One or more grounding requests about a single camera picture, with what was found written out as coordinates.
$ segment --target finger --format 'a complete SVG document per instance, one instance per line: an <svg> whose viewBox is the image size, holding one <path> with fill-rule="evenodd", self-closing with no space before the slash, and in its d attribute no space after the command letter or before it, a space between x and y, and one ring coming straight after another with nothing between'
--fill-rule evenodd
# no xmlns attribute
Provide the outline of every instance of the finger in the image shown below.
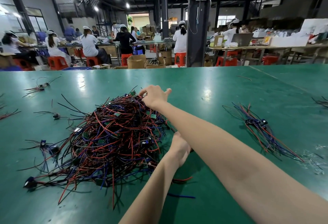
<svg viewBox="0 0 328 224"><path fill-rule="evenodd" d="M139 92L139 96L143 96L143 94L145 94L145 93L147 93L147 89L148 89L148 87L147 88L144 88L144 89L142 89L140 92Z"/></svg>
<svg viewBox="0 0 328 224"><path fill-rule="evenodd" d="M172 90L170 88L168 88L168 89L166 89L166 91L164 93L168 96L169 94L171 94L171 92L172 92Z"/></svg>

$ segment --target pile of wires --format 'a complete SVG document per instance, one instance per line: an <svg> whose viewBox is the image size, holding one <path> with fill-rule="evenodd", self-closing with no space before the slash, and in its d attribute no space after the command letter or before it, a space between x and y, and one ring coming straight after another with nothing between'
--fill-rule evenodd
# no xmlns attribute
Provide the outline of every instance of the pile of wires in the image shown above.
<svg viewBox="0 0 328 224"><path fill-rule="evenodd" d="M24 95L23 97L28 96L28 95L33 94L33 93L36 93L36 92L39 92L39 91L44 91L44 89L45 89L47 86L50 86L50 83L52 83L53 81L55 81L55 80L58 79L58 78L59 78L59 77L56 77L54 80L51 80L51 81L49 81L49 82L45 82L45 83L43 83L43 84L38 84L38 80L36 80L36 85L37 85L37 86L34 87L34 88L26 89L26 91L28 91L28 92L27 92L26 95Z"/></svg>
<svg viewBox="0 0 328 224"><path fill-rule="evenodd" d="M328 108L328 100L325 97L323 97L323 96L322 96L322 98L324 99L324 101L314 100L314 98L312 97L312 99L316 103L320 104L321 106L324 106L324 107Z"/></svg>
<svg viewBox="0 0 328 224"><path fill-rule="evenodd" d="M41 164L31 167L45 175L28 178L24 186L29 189L64 186L59 204L69 185L74 185L76 190L80 182L92 181L101 188L113 188L114 208L115 185L127 182L129 177L138 179L140 175L150 176L159 163L159 143L165 131L174 132L174 129L161 114L148 108L135 91L107 99L92 113L84 113L70 102L68 104L72 108L60 105L79 113L72 115L76 118L71 120L82 122L63 141L56 144L44 142L29 148L39 147L43 156L47 153L50 156L44 156ZM49 159L53 160L53 169L49 169ZM184 183L189 179L174 179L173 182Z"/></svg>
<svg viewBox="0 0 328 224"><path fill-rule="evenodd" d="M295 152L289 149L281 140L277 139L265 119L261 119L250 110L250 105L245 107L241 104L234 105L234 108L223 106L232 116L244 121L248 130L256 137L258 143L265 152L275 156L284 155L298 161L304 162Z"/></svg>
<svg viewBox="0 0 328 224"><path fill-rule="evenodd" d="M5 105L4 103L0 103L0 109L3 109L4 107L6 107L6 105ZM12 112L12 113L5 113L5 114L1 114L1 113L0 113L0 120L2 120L2 119L4 119L4 118L7 118L7 117L9 117L9 116L12 116L12 115L14 115L14 114L18 114L19 112L21 112L21 111L19 111L18 109L16 109L16 110L15 110L14 112Z"/></svg>

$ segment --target hat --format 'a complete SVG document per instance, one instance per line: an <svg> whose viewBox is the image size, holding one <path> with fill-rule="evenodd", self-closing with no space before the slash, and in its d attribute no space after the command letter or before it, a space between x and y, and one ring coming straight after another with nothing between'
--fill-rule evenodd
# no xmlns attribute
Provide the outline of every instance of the hat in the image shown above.
<svg viewBox="0 0 328 224"><path fill-rule="evenodd" d="M50 34L57 35L54 31L52 31L52 30L47 30L47 35L50 35Z"/></svg>
<svg viewBox="0 0 328 224"><path fill-rule="evenodd" d="M237 24L237 23L239 23L239 22L240 22L239 19L234 19L234 20L232 21L232 23L234 23L234 24Z"/></svg>
<svg viewBox="0 0 328 224"><path fill-rule="evenodd" d="M11 31L11 30L6 30L5 31L5 34L13 34L13 35L15 35L16 37L18 37L13 31Z"/></svg>
<svg viewBox="0 0 328 224"><path fill-rule="evenodd" d="M83 30L86 30L86 29L89 29L90 31L92 31L90 27L88 27L88 26L83 26Z"/></svg>

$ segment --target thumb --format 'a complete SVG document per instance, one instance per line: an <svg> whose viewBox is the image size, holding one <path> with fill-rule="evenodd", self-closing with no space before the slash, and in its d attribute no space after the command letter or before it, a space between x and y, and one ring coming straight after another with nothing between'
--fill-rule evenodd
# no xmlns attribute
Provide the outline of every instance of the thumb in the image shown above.
<svg viewBox="0 0 328 224"><path fill-rule="evenodd" d="M166 94L168 96L169 94L171 94L171 92L172 92L172 90L170 88L168 88L168 89L166 89L166 91L164 92L164 94Z"/></svg>

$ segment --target white cap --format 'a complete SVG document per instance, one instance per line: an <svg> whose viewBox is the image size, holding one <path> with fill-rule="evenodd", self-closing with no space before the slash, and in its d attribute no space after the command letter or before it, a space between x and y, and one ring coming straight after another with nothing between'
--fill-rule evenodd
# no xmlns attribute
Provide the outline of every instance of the white cap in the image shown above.
<svg viewBox="0 0 328 224"><path fill-rule="evenodd" d="M90 27L88 27L88 26L83 26L83 30L86 30L86 29L89 29L90 31L92 31Z"/></svg>
<svg viewBox="0 0 328 224"><path fill-rule="evenodd" d="M13 31L11 31L11 30L6 30L5 31L5 34L13 34L13 35L15 35L16 37L18 37Z"/></svg>
<svg viewBox="0 0 328 224"><path fill-rule="evenodd" d="M47 35L50 35L50 34L57 35L54 31L52 31L52 30L47 30Z"/></svg>

